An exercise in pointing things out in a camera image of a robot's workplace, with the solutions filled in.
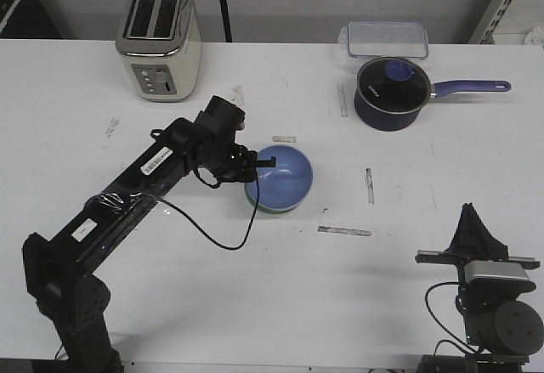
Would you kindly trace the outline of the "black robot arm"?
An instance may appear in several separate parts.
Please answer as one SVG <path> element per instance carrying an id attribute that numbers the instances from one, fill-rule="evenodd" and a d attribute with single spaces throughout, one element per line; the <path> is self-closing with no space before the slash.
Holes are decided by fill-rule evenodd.
<path id="1" fill-rule="evenodd" d="M 218 96 L 194 122 L 178 118 L 152 131 L 153 144 L 51 240 L 37 233 L 22 246 L 25 282 L 38 310 L 59 335 L 65 360 L 22 359 L 24 372 L 122 372 L 104 311 L 111 299 L 94 271 L 183 177 L 207 169 L 223 183 L 251 183 L 260 167 L 254 150 L 235 142 L 243 110 Z"/>
<path id="2" fill-rule="evenodd" d="M 425 354 L 420 372 L 520 372 L 543 347 L 543 320 L 519 296 L 536 289 L 528 271 L 540 267 L 533 257 L 513 257 L 494 238 L 472 204 L 462 206 L 450 245 L 443 251 L 420 250 L 417 263 L 456 268 L 454 304 L 466 337 L 446 342 L 459 356 Z"/>

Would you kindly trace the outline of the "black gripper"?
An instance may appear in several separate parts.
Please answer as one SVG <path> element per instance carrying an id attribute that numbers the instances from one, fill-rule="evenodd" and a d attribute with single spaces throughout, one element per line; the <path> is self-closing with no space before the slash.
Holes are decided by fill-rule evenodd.
<path id="1" fill-rule="evenodd" d="M 468 252 L 468 229 L 470 230 L 469 240 L 478 258 L 461 255 Z M 460 285 L 460 297 L 464 305 L 497 305 L 515 301 L 520 295 L 536 290 L 536 283 L 531 279 L 525 282 L 484 280 L 467 283 L 463 268 L 468 263 L 472 261 L 518 263 L 526 274 L 540 267 L 540 262 L 533 257 L 509 257 L 508 247 L 497 240 L 485 227 L 472 203 L 462 205 L 461 216 L 448 248 L 445 251 L 420 250 L 415 260 L 416 263 L 454 266 Z"/>
<path id="2" fill-rule="evenodd" d="M 257 178 L 257 167 L 276 166 L 275 156 L 266 160 L 257 160 L 257 158 L 258 152 L 256 150 L 249 150 L 240 144 L 232 144 L 219 157 L 216 165 L 214 167 L 208 166 L 207 170 L 220 183 L 251 183 Z"/>

